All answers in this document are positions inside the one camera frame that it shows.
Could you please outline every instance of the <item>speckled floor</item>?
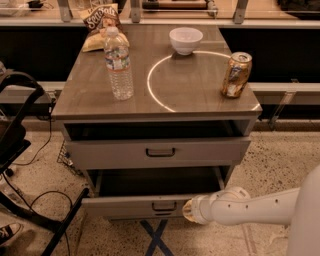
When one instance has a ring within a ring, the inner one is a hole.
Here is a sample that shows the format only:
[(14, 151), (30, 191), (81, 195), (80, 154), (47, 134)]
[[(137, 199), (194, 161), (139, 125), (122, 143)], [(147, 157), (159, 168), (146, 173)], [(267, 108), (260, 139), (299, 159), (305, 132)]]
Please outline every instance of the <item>speckled floor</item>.
[[(49, 138), (46, 122), (28, 122), (27, 138), (32, 145), (16, 161), (29, 162)], [(256, 197), (301, 185), (306, 175), (320, 164), (320, 122), (281, 121), (276, 131), (265, 122), (257, 122), (251, 133), (252, 142), (231, 176), (228, 186), (241, 186)], [(30, 165), (15, 165), (11, 182), (31, 203), (47, 191), (60, 191), (74, 202), (86, 180), (74, 175), (57, 162), (63, 143), (61, 133), (54, 129), (48, 145)], [(66, 197), (49, 193), (34, 203), (39, 213), (63, 219), (69, 208)], [(19, 235), (0, 255), (41, 255), (52, 233), (30, 222), (11, 216), (0, 209), (0, 225), (20, 222)], [(183, 218), (165, 220), (132, 220), (109, 222), (102, 217), (92, 218), (81, 208), (67, 230), (70, 254), (65, 237), (52, 255), (285, 255), (289, 228), (267, 224), (221, 226), (217, 223), (201, 226)]]

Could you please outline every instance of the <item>gold can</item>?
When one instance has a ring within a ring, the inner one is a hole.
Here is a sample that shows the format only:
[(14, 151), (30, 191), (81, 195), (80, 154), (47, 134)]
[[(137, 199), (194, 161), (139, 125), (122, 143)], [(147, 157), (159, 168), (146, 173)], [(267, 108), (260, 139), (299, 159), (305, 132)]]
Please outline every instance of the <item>gold can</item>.
[(252, 67), (252, 57), (245, 52), (235, 52), (231, 55), (223, 80), (221, 93), (229, 98), (240, 97), (245, 88)]

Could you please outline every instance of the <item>white robotic arm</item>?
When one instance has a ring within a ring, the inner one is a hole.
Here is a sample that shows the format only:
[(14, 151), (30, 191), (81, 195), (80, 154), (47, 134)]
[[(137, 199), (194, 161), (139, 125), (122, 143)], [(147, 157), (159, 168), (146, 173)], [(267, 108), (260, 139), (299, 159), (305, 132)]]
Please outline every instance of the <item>white robotic arm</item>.
[(301, 188), (257, 198), (240, 187), (211, 195), (199, 195), (183, 207), (185, 218), (200, 224), (242, 223), (291, 224), (288, 256), (320, 255), (320, 166), (304, 180)]

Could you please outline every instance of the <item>white bowl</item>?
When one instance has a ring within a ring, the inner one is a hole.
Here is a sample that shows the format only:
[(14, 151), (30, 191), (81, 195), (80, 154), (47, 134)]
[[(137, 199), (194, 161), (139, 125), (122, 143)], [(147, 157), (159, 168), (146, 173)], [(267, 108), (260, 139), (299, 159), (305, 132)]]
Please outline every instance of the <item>white bowl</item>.
[(203, 34), (195, 28), (175, 28), (169, 33), (172, 47), (181, 55), (191, 54), (200, 44)]

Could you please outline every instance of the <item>snack bag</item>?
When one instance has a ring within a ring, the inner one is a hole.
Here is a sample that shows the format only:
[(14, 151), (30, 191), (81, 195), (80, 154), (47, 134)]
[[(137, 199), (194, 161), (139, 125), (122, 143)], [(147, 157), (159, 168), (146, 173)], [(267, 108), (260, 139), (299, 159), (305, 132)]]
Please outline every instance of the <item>snack bag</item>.
[(82, 47), (83, 52), (103, 49), (106, 28), (116, 26), (119, 29), (120, 36), (129, 42), (122, 32), (122, 26), (118, 15), (118, 4), (100, 5), (95, 8), (79, 11), (79, 15), (89, 30), (86, 41)]

